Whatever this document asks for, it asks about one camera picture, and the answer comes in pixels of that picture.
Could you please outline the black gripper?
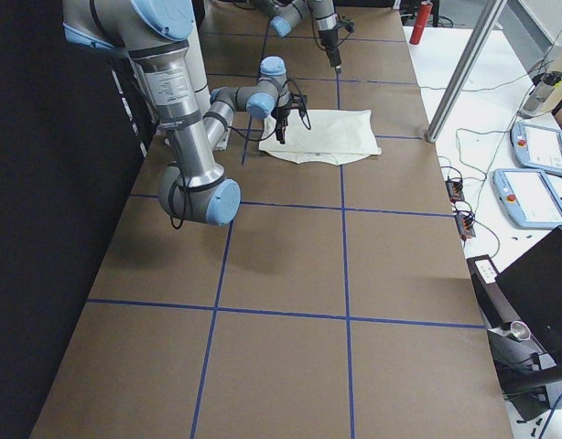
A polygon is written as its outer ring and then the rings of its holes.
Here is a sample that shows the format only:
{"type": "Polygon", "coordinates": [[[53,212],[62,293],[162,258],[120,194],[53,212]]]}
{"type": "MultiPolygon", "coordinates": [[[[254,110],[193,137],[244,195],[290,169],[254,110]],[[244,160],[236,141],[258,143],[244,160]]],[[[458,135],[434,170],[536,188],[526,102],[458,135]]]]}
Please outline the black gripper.
{"type": "Polygon", "coordinates": [[[334,68],[336,74],[341,74],[340,50],[337,48],[339,44],[338,29],[334,27],[332,29],[319,30],[318,34],[321,46],[324,50],[327,50],[330,66],[334,68]]]}
{"type": "Polygon", "coordinates": [[[279,105],[272,111],[272,117],[276,120],[275,135],[278,143],[283,145],[286,142],[286,127],[288,126],[288,117],[292,110],[292,104],[286,103],[279,105]]]}

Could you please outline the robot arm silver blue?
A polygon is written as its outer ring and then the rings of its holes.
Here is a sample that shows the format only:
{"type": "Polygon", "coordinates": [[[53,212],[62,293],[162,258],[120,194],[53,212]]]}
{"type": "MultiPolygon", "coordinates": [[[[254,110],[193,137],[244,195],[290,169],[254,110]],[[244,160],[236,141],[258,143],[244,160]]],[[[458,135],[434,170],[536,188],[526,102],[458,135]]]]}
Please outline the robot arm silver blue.
{"type": "Polygon", "coordinates": [[[279,1],[255,0],[252,4],[267,16],[271,28],[279,37],[286,37],[309,18],[314,31],[318,32],[319,48],[326,53],[335,72],[341,73],[340,20],[332,1],[295,0],[281,4],[279,1]]]}
{"type": "Polygon", "coordinates": [[[194,29],[189,1],[66,1],[66,39],[89,50],[103,50],[135,64],[143,94],[168,135],[176,160],[168,165],[158,198],[177,220],[222,226],[241,203],[239,185],[225,174],[213,148],[232,126],[236,112],[255,119],[287,118],[292,97],[285,62],[276,56],[260,64],[252,87],[222,87],[211,93],[203,112],[187,65],[194,29]]]}

